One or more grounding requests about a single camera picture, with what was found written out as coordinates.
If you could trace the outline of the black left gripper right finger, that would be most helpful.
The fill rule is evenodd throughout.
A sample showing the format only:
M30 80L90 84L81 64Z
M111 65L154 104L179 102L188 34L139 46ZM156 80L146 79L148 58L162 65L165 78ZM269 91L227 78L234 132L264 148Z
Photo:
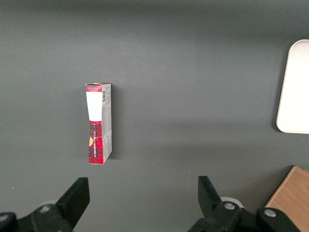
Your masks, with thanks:
M281 210L262 207L255 214L232 201L223 201L207 176L198 177L198 203L203 218L190 232L298 232Z

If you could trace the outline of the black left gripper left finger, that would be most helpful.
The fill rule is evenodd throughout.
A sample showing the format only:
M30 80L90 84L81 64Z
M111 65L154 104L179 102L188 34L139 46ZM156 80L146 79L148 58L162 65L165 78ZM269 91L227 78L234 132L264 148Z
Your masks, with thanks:
M44 204L23 218L1 212L2 232L72 232L89 205L87 177L79 177L56 203Z

